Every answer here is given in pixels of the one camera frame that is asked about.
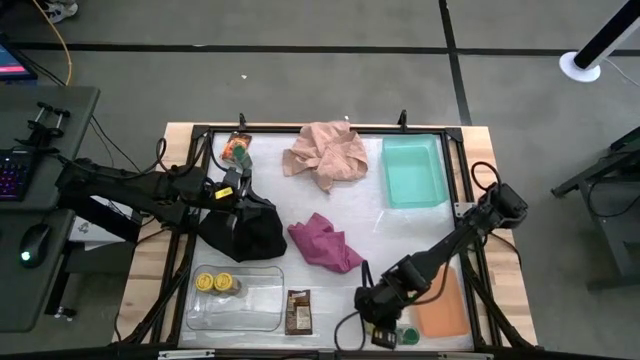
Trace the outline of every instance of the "wooden table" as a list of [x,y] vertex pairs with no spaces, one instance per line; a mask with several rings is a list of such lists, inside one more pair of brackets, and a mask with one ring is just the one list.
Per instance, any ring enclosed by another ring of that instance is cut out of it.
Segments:
[[[205,124],[167,124],[164,135],[167,139],[167,151],[164,157],[164,161],[167,165],[181,165],[185,163],[191,139],[191,131],[194,125]],[[256,125],[300,126],[301,124]],[[379,125],[379,127],[392,128],[395,126]],[[495,157],[493,154],[493,147],[491,145],[489,129],[481,126],[461,127],[461,129],[464,136],[464,147],[469,166],[477,161],[486,161],[495,165]],[[456,150],[454,147],[451,149],[452,157],[454,158],[453,163],[457,183],[456,187],[458,189],[458,195],[462,199],[464,198],[464,190],[462,187],[460,169],[457,161],[455,160]],[[484,184],[489,184],[494,180],[493,174],[486,168],[479,167],[477,169],[477,175],[478,180]],[[473,191],[475,199],[478,199],[483,193],[483,191],[475,186],[475,184],[473,184]],[[140,236],[147,236],[158,229],[159,225],[157,223],[151,224],[141,231]],[[513,243],[513,235],[511,231],[496,230],[495,233]],[[165,260],[167,257],[169,238],[170,234],[165,232],[145,241],[136,249],[118,318],[118,328],[123,337],[126,337],[131,333],[157,299],[160,291],[160,283],[162,280]],[[186,236],[183,236],[176,258],[176,268],[180,263],[180,259],[182,259],[185,243]],[[522,273],[520,271],[516,254],[505,244],[502,244],[495,239],[492,240],[491,237],[485,246],[485,253],[489,276],[491,278],[491,287],[496,303],[500,306],[509,321],[518,329],[520,334],[527,341],[533,344],[537,343],[533,321],[529,311],[529,302],[527,300],[527,294],[522,280]],[[483,337],[485,340],[490,341],[488,319],[486,311],[484,310],[484,305],[477,297],[476,300]],[[173,320],[174,307],[174,302],[172,300],[172,302],[167,306],[161,341],[164,341],[168,336],[171,322]]]

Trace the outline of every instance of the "green object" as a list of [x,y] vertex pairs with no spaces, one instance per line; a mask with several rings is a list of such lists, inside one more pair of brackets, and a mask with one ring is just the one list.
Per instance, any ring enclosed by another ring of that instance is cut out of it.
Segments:
[[397,329],[396,334],[402,345],[415,345],[420,341],[420,333],[415,328]]
[[233,162],[238,164],[238,166],[243,169],[250,169],[253,166],[253,162],[251,161],[251,156],[242,145],[236,145],[231,151],[233,155]]
[[382,159],[392,208],[433,207],[449,198],[435,135],[385,137]]

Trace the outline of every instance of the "teal plastic bin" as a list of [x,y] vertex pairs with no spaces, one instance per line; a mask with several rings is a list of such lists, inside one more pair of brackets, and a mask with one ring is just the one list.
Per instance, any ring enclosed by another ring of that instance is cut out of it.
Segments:
[[433,207],[449,198],[436,136],[385,137],[382,160],[392,208]]

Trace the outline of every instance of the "crumpled towel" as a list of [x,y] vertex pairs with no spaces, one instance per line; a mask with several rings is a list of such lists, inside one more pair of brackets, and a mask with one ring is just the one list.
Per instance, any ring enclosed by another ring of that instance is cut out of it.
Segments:
[[333,224],[318,213],[311,216],[307,225],[297,223],[287,230],[309,264],[344,274],[364,261],[347,246],[344,231],[334,231]]
[[349,131],[346,121],[315,122],[305,125],[291,149],[282,156],[284,176],[312,169],[320,189],[329,191],[334,180],[362,178],[368,169],[362,139]]

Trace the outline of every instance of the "keyboard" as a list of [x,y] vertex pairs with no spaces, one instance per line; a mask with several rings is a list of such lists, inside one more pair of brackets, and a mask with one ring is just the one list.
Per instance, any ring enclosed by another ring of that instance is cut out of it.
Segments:
[[22,201],[29,189],[36,156],[29,148],[0,149],[0,201]]

